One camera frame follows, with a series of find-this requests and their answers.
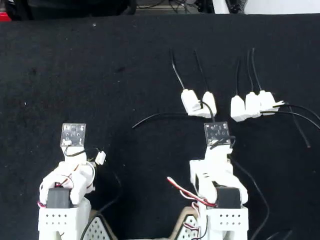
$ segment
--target white connector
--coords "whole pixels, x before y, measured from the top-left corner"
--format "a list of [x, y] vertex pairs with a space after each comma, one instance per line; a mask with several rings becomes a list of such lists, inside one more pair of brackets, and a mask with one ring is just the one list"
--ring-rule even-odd
[[245, 96], [245, 113], [248, 115], [248, 118], [260, 117], [260, 106], [260, 99], [253, 91]]
[[231, 98], [230, 116], [236, 122], [242, 122], [248, 118], [245, 101], [238, 95]]
[[[274, 96], [269, 91], [261, 90], [258, 97], [260, 100], [260, 111], [275, 111], [275, 112], [277, 112], [279, 110], [279, 107], [274, 107], [274, 106], [285, 104], [284, 101], [276, 102], [274, 99]], [[272, 112], [271, 113], [263, 113], [264, 116], [265, 115], [273, 115], [273, 114], [275, 114], [275, 113], [272, 113]]]
[[191, 115], [190, 113], [193, 111], [201, 109], [201, 104], [193, 90], [184, 89], [181, 93], [181, 100], [188, 115]]
[[[185, 111], [189, 116], [197, 116], [207, 119], [211, 118], [208, 107], [203, 104], [201, 108], [201, 101], [198, 100], [193, 90], [184, 89], [181, 93], [181, 100]], [[215, 116], [217, 114], [217, 108], [214, 95], [211, 92], [206, 91], [202, 97], [202, 101], [209, 105], [213, 116]]]
[[98, 152], [96, 158], [95, 158], [95, 163], [98, 165], [103, 165], [106, 159], [106, 153], [104, 151]]

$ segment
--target white object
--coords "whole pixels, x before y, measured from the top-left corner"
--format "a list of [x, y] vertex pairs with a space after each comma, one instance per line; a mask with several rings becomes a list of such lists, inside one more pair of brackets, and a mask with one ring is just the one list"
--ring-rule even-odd
[[87, 165], [87, 162], [78, 164], [77, 161], [61, 161], [58, 167], [42, 180], [39, 188], [39, 200], [42, 204], [47, 204], [49, 189], [54, 188], [55, 183], [63, 183], [64, 188], [71, 189], [70, 199], [74, 205], [77, 205], [85, 194], [95, 190], [91, 184], [94, 174], [94, 170], [90, 165]]
[[111, 240], [100, 217], [94, 218], [85, 232], [85, 236], [88, 240]]
[[[201, 108], [201, 102], [198, 100], [195, 92], [191, 89], [184, 89], [181, 93], [181, 100], [185, 111], [189, 116], [197, 116], [210, 119], [211, 114], [208, 107], [203, 104]], [[214, 95], [206, 91], [202, 97], [202, 101], [209, 105], [213, 116], [217, 114], [217, 107]]]
[[249, 229], [248, 209], [243, 206], [248, 201], [248, 191], [233, 174], [233, 166], [228, 159], [232, 152], [230, 145], [208, 146], [205, 157], [191, 160], [190, 181], [199, 197], [215, 203], [218, 195], [213, 182], [219, 185], [238, 188], [240, 209], [206, 207], [198, 202], [201, 240], [247, 240]]
[[231, 98], [230, 116], [236, 122], [242, 122], [248, 117], [245, 101], [238, 95]]
[[229, 8], [226, 0], [212, 0], [215, 14], [229, 14]]
[[[279, 107], [274, 107], [278, 105], [285, 104], [284, 101], [276, 102], [274, 96], [269, 91], [261, 90], [258, 98], [260, 100], [260, 111], [278, 111]], [[274, 113], [263, 113], [263, 115], [273, 115]]]
[[248, 118], [260, 117], [260, 106], [260, 99], [253, 91], [245, 96], [245, 113], [248, 115]]
[[206, 240], [247, 240], [249, 229], [248, 209], [199, 208], [201, 236], [207, 227]]
[[79, 240], [88, 223], [90, 210], [86, 198], [73, 208], [40, 208], [39, 240]]
[[201, 109], [201, 105], [199, 103], [197, 95], [193, 90], [184, 89], [181, 93], [181, 100], [184, 109], [188, 114]]
[[315, 14], [320, 13], [319, 0], [248, 0], [245, 14]]
[[[197, 220], [193, 215], [187, 216], [184, 222], [195, 228], [198, 226]], [[196, 230], [190, 230], [182, 225], [179, 233], [177, 234], [176, 240], [191, 240], [197, 237], [197, 233], [198, 232]]]
[[106, 159], [106, 153], [104, 151], [98, 152], [96, 158], [95, 158], [95, 163], [98, 165], [103, 165]]

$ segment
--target electronic component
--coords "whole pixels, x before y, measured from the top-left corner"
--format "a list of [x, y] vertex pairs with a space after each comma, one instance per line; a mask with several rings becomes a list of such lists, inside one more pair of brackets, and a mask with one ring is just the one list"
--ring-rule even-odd
[[218, 209], [240, 209], [240, 190], [236, 187], [216, 186], [216, 207]]
[[69, 209], [72, 206], [70, 200], [70, 188], [55, 187], [48, 191], [46, 207], [48, 209]]
[[[228, 123], [226, 121], [205, 123], [204, 132], [206, 144], [212, 146], [216, 141], [229, 137]], [[218, 143], [218, 145], [228, 144], [230, 144], [230, 139]]]
[[62, 125], [60, 147], [83, 147], [85, 136], [86, 124], [64, 123]]

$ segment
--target red object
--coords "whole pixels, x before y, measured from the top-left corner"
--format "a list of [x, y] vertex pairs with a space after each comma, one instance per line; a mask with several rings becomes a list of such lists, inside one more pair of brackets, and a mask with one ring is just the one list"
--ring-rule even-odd
[[11, 18], [6, 12], [0, 12], [0, 22], [10, 22]]

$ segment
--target hole pattern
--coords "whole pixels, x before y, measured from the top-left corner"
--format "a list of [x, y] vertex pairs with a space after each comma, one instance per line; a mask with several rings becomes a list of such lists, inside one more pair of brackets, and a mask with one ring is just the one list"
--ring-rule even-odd
[[100, 226], [100, 220], [94, 220], [86, 232], [87, 240], [109, 240], [103, 227]]
[[[188, 216], [185, 220], [185, 223], [197, 227], [197, 220], [193, 216]], [[192, 231], [188, 228], [183, 228], [182, 231], [178, 234], [177, 240], [191, 240], [197, 237], [197, 231]]]

